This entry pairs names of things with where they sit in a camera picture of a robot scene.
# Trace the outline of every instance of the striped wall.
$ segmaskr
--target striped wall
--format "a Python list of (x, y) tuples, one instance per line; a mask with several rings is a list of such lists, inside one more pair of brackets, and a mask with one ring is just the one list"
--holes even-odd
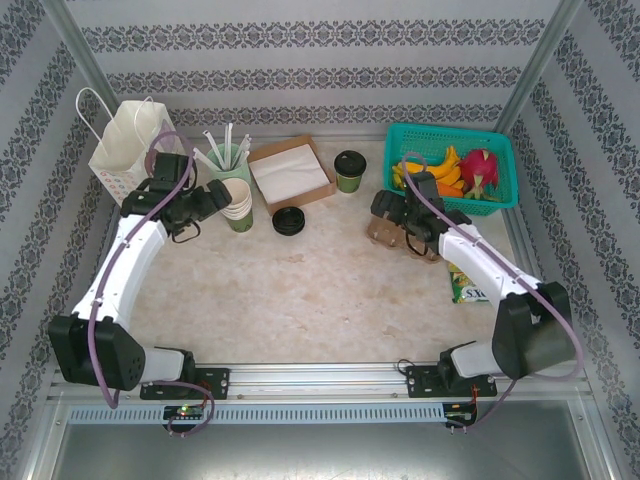
[[(95, 275), (112, 212), (75, 112), (85, 81), (35, 0), (0, 5), (0, 479), (18, 472), (46, 394), (46, 326)], [(82, 108), (97, 117), (95, 102)]]
[(191, 136), (491, 129), (558, 0), (68, 1), (120, 99)]
[(511, 130), (520, 207), (572, 300), (623, 478), (640, 478), (640, 1), (585, 1)]

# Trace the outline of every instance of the snack packet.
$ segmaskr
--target snack packet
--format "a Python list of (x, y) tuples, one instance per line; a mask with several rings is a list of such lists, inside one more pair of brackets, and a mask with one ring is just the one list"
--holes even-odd
[(488, 302), (485, 294), (453, 263), (449, 263), (449, 277), (453, 289), (453, 303)]

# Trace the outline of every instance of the tissue box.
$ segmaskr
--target tissue box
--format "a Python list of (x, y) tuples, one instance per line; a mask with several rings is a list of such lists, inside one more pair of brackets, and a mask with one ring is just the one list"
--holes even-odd
[[(266, 157), (270, 157), (280, 152), (284, 152), (286, 150), (291, 150), (292, 148), (301, 147), (303, 145), (309, 145), (311, 150), (316, 156), (316, 160), (318, 159), (318, 150), (316, 148), (316, 144), (314, 143), (311, 135), (301, 135), (299, 137), (291, 138), (289, 140), (285, 140), (283, 142), (274, 143), (271, 145), (266, 145), (264, 147), (258, 148), (251, 152), (249, 158), (247, 159), (249, 163), (249, 167), (251, 167), (251, 163), (257, 160), (261, 160)], [(328, 197), (336, 193), (336, 176), (333, 173), (333, 170), (326, 168), (320, 160), (318, 160), (318, 164), (320, 168), (324, 171), (327, 179), (329, 180), (328, 185), (324, 185), (322, 187), (318, 187), (316, 189), (310, 190), (305, 193), (301, 193), (300, 195), (296, 195), (295, 197), (287, 198), (285, 200), (276, 202), (276, 203), (267, 203), (267, 211), (270, 215), (273, 215), (278, 210), (284, 207), (301, 207), (302, 205), (306, 205), (307, 203), (315, 202), (316, 200), (320, 200), (321, 198)]]

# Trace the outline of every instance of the green coffee cup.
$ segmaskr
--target green coffee cup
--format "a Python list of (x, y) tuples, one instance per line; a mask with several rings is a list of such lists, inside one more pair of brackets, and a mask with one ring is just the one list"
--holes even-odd
[(338, 190), (353, 193), (360, 187), (362, 174), (367, 169), (367, 161), (358, 152), (345, 150), (336, 157), (333, 167), (336, 170)]
[(231, 227), (231, 230), (237, 233), (246, 232), (253, 226), (253, 209), (249, 210), (249, 213), (240, 220), (231, 220), (228, 217), (225, 218), (227, 218), (227, 223)]

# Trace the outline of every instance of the paper bag handle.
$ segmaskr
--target paper bag handle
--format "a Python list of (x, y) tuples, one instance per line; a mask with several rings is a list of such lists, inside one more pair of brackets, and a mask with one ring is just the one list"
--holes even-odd
[(147, 98), (145, 98), (142, 101), (142, 103), (140, 104), (140, 106), (136, 110), (136, 114), (133, 116), (133, 130), (136, 132), (136, 137), (138, 137), (138, 140), (140, 140), (140, 143), (142, 144), (142, 146), (144, 148), (149, 148), (149, 145), (147, 145), (145, 143), (145, 141), (140, 136), (140, 132), (138, 132), (138, 113), (140, 113), (140, 110), (142, 109), (142, 107), (144, 107), (144, 104), (147, 102), (147, 100), (151, 100), (151, 104), (153, 105), (153, 107), (152, 107), (153, 108), (153, 113), (156, 113), (156, 107), (155, 107), (156, 104), (153, 101), (153, 97), (149, 95)]
[(104, 109), (106, 110), (107, 114), (109, 115), (109, 117), (111, 118), (111, 120), (113, 120), (113, 115), (111, 114), (111, 112), (109, 111), (109, 108), (107, 107), (107, 104), (104, 103), (104, 100), (102, 99), (102, 97), (100, 95), (98, 95), (98, 92), (96, 92), (93, 88), (91, 87), (84, 87), (83, 89), (81, 89), (78, 92), (78, 95), (76, 95), (76, 112), (78, 112), (78, 115), (80, 116), (80, 119), (84, 122), (84, 124), (89, 127), (89, 130), (91, 130), (91, 132), (93, 133), (93, 135), (98, 139), (98, 142), (100, 142), (100, 144), (102, 145), (102, 139), (100, 138), (100, 136), (96, 133), (96, 131), (93, 129), (93, 127), (89, 124), (89, 122), (87, 121), (86, 118), (84, 118), (84, 115), (82, 115), (82, 112), (80, 111), (80, 97), (82, 96), (82, 92), (84, 92), (85, 90), (90, 91), (91, 93), (93, 93), (95, 95), (95, 97), (100, 100), (100, 103), (102, 104), (102, 106), (104, 107)]

